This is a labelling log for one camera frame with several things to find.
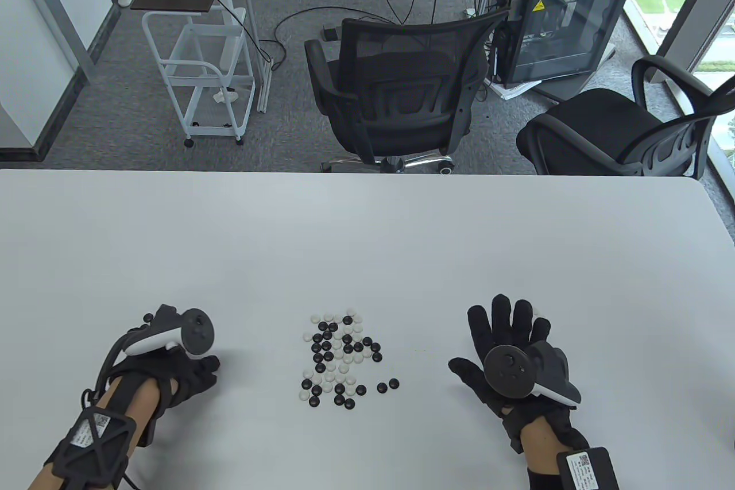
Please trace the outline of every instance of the white table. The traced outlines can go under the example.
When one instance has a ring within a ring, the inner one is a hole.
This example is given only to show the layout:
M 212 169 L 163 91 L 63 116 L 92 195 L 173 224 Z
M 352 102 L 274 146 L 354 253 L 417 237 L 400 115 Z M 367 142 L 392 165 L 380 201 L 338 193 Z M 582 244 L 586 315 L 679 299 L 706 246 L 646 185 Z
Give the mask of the white table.
M 551 318 L 574 424 L 621 488 L 735 481 L 735 249 L 694 181 L 2 170 L 0 198 L 5 488 L 30 483 L 113 340 L 160 303 L 210 314 L 223 368 L 134 456 L 142 488 L 526 488 L 446 367 L 474 357 L 465 311 L 498 292 Z M 301 334 L 348 306 L 385 359 L 353 366 L 354 410 L 311 409 Z

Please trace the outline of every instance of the sticker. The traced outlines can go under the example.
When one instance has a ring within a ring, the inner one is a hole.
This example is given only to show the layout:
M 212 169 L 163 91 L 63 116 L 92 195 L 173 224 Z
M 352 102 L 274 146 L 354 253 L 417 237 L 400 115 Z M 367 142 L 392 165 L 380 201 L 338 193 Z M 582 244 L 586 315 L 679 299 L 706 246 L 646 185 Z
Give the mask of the sticker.
M 567 463 L 577 490 L 599 490 L 597 477 L 587 452 L 567 456 Z
M 107 425 L 110 424 L 110 417 L 102 414 L 94 414 L 94 424 L 95 429 L 97 430 L 97 437 L 101 437 L 103 433 L 105 433 Z M 74 446 L 86 448 L 93 442 L 94 440 L 92 440 L 92 429 L 90 428 L 89 420 L 85 419 L 76 430 L 76 434 L 74 435 L 74 438 L 71 439 L 71 443 Z

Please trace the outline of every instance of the chair wheel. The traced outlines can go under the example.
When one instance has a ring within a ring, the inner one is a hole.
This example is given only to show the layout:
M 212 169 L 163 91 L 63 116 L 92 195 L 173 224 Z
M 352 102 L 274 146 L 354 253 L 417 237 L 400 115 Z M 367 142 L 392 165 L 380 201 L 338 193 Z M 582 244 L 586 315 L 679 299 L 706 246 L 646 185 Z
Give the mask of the chair wheel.
M 454 163 L 449 161 L 439 162 L 439 174 L 451 174 L 454 172 Z

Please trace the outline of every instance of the floor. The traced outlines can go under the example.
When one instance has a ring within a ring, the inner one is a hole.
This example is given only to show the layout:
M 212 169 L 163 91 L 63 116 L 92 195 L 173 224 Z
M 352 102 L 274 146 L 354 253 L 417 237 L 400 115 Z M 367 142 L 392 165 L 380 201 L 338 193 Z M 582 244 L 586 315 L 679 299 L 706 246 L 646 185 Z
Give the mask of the floor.
M 244 5 L 244 0 L 234 2 Z M 270 34 L 278 21 L 307 7 L 342 5 L 390 16 L 385 0 L 253 2 L 260 38 L 272 38 Z M 405 17 L 411 0 L 391 2 L 399 15 Z M 432 4 L 433 0 L 417 0 L 409 23 L 428 22 Z M 461 11 L 472 4 L 473 0 L 438 0 L 436 20 L 457 19 Z M 286 43 L 288 59 L 273 75 L 268 112 L 254 112 L 250 117 L 244 146 L 236 146 L 233 138 L 196 138 L 192 149 L 183 146 L 181 127 L 142 34 L 141 15 L 140 12 L 123 10 L 98 62 L 96 81 L 82 90 L 47 159 L 40 164 L 14 166 L 315 172 L 321 161 L 342 154 L 331 134 L 328 120 L 315 107 L 302 43 L 316 38 L 323 25 L 338 25 L 343 17 L 349 17 L 349 12 L 316 10 L 293 17 L 281 25 L 278 36 Z M 171 47 L 179 26 L 161 22 L 154 26 L 153 31 L 160 44 Z M 612 42 L 617 46 L 617 54 L 599 70 L 590 86 L 604 86 L 632 96 L 630 67 L 642 54 L 632 28 L 624 18 L 617 23 Z M 338 43 L 325 44 L 328 59 L 338 54 L 335 44 Z M 265 49 L 279 59 L 281 54 L 275 44 L 265 44 Z M 649 109 L 660 118 L 667 120 L 678 115 L 662 86 L 649 86 L 648 92 Z M 454 155 L 457 173 L 535 173 L 530 162 L 517 152 L 515 136 L 528 120 L 545 111 L 549 105 L 549 101 L 533 93 L 511 101 L 502 101 L 490 93 L 486 101 L 475 102 L 472 131 L 462 140 Z M 702 183 L 735 240 L 732 199 L 722 192 L 714 172 L 708 171 Z

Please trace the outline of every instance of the black mesh office chair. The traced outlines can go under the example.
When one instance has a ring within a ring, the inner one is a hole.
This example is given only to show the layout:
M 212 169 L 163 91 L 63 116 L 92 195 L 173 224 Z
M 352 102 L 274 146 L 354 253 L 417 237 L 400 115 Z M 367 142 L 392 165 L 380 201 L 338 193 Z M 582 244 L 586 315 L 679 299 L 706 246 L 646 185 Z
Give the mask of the black mesh office chair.
M 314 98 L 348 152 L 322 163 L 363 164 L 402 172 L 439 163 L 470 130 L 470 106 L 485 80 L 483 45 L 507 10 L 439 25 L 387 25 L 345 19 L 339 59 L 327 62 L 317 40 L 305 42 Z M 439 153 L 414 155 L 438 149 Z
M 643 78 L 656 68 L 687 94 L 694 114 L 661 122 L 646 110 Z M 735 77 L 714 92 L 661 56 L 633 65 L 630 101 L 596 88 L 551 107 L 520 133 L 518 151 L 537 174 L 682 176 L 691 166 L 699 180 L 707 162 L 709 134 L 718 115 L 735 109 Z

